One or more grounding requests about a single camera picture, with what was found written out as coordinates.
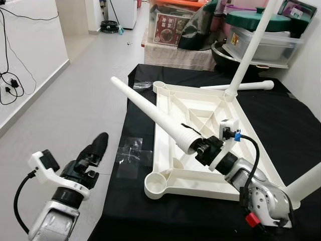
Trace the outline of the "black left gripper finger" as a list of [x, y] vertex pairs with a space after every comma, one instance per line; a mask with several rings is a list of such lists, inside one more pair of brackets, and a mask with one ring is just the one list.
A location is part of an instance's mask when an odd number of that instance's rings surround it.
[[109, 135], [106, 132], [100, 133], [96, 136], [93, 140], [89, 155], [90, 155], [90, 162], [100, 162], [103, 158], [106, 147], [108, 146], [108, 138]]

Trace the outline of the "white plastic table top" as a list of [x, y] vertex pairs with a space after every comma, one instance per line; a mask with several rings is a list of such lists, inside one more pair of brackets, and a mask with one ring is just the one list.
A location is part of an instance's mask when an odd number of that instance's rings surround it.
[[[224, 90], [155, 82], [153, 91], [156, 94], [154, 105], [179, 123], [193, 127], [205, 138], [219, 137], [219, 122], [223, 119], [238, 119], [241, 133], [261, 144], [254, 124], [248, 120], [246, 108], [239, 105], [237, 98], [225, 96]], [[276, 186], [286, 187], [263, 146], [255, 149], [248, 140], [241, 140], [230, 153], [250, 163], [259, 156], [259, 170]], [[200, 164], [195, 154], [183, 152], [155, 123], [153, 154], [152, 171], [144, 180], [149, 198], [179, 194], [231, 201], [239, 199], [238, 190], [227, 183], [224, 175]]]

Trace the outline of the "large clear tape patch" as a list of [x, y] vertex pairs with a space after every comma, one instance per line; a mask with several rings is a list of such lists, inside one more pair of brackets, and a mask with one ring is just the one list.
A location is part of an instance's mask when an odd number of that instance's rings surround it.
[[126, 138], [116, 152], [115, 164], [118, 166], [117, 178], [137, 179], [138, 172], [153, 164], [153, 152], [144, 151], [143, 138]]

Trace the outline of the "black tablecloth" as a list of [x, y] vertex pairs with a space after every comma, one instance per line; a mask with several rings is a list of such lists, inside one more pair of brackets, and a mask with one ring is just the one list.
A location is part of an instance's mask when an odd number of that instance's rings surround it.
[[[238, 101], [285, 184], [319, 163], [321, 122], [284, 85], [242, 90]], [[252, 229], [234, 201], [172, 194], [149, 199], [143, 191], [149, 172], [149, 161], [113, 166], [90, 241], [320, 241], [319, 190], [294, 211], [293, 229], [269, 235]]]

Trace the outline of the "narrow clear tape strip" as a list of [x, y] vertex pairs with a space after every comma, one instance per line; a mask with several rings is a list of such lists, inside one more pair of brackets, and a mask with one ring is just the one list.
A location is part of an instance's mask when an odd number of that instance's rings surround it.
[[151, 89], [153, 89], [153, 83], [152, 82], [135, 82], [135, 83], [133, 83], [132, 89], [137, 92], [151, 90]]

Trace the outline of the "beige cloth covered bench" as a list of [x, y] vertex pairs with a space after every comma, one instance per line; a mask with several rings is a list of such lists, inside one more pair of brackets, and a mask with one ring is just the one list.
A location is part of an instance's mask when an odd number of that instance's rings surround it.
[[180, 50], [176, 46], [151, 42], [144, 45], [144, 63], [153, 66], [204, 71], [213, 71], [216, 65], [210, 50]]

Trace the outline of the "black wok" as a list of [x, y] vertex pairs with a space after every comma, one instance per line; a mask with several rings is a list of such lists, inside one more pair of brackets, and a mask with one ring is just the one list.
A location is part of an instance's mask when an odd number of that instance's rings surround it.
[[[240, 62], [235, 60], [224, 48], [226, 41], [218, 41], [212, 44], [211, 52], [215, 60], [215, 70], [220, 73], [234, 75], [238, 70]], [[257, 66], [250, 64], [246, 73], [250, 75], [258, 75], [258, 73], [268, 71], [268, 66]]]

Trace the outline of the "black plastic bag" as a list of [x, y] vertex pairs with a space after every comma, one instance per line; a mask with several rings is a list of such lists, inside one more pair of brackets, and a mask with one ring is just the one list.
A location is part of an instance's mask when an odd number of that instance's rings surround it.
[[178, 42], [178, 49], [200, 51], [209, 50], [216, 41], [216, 32], [211, 25], [216, 14], [214, 10], [200, 9], [186, 24]]

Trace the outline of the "red printed carton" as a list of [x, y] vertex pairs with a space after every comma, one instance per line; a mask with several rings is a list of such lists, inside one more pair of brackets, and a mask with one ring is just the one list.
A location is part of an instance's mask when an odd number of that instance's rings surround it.
[[190, 18], [158, 13], [153, 24], [151, 41], [156, 44], [177, 46]]

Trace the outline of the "dark green lid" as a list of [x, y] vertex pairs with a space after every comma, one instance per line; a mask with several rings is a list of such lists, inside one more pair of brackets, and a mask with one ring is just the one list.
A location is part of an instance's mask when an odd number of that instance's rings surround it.
[[[249, 31], [255, 31], [258, 28], [262, 13], [250, 10], [237, 10], [229, 12], [226, 16], [226, 23], [231, 26], [237, 26]], [[268, 25], [266, 26], [266, 32], [284, 32], [289, 31], [291, 24], [291, 18], [287, 18], [282, 15], [271, 16]]]

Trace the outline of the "clear plastic storage box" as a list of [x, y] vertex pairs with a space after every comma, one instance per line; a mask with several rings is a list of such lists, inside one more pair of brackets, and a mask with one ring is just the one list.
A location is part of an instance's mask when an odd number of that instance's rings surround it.
[[[231, 26], [230, 35], [223, 44], [223, 49], [231, 57], [241, 61], [253, 37], [254, 32]], [[289, 38], [285, 36], [285, 32], [265, 32], [250, 64], [286, 69], [289, 60], [301, 44], [303, 44], [302, 39]]]

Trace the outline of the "orange lid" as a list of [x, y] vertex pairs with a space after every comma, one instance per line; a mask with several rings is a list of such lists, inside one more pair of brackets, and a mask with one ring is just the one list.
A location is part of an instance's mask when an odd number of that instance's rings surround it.
[[208, 2], [208, 0], [149, 0], [149, 2], [200, 8], [204, 6]]

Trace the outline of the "pink translucent box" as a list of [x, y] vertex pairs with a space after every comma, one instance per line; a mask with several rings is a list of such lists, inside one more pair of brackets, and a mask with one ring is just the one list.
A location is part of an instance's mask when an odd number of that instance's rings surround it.
[[225, 14], [236, 10], [255, 11], [257, 7], [264, 8], [266, 0], [222, 0]]

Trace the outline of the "white appliance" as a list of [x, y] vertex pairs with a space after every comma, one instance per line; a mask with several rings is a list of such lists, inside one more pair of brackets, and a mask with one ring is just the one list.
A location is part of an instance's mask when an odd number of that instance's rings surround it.
[[106, 0], [107, 19], [133, 30], [138, 15], [138, 0]]

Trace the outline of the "dark printed carton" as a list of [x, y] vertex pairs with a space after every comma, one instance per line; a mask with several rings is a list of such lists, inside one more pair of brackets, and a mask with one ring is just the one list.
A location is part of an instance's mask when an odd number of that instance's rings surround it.
[[300, 39], [312, 18], [317, 12], [317, 7], [300, 0], [283, 0], [279, 14], [291, 18], [289, 32], [290, 38]]

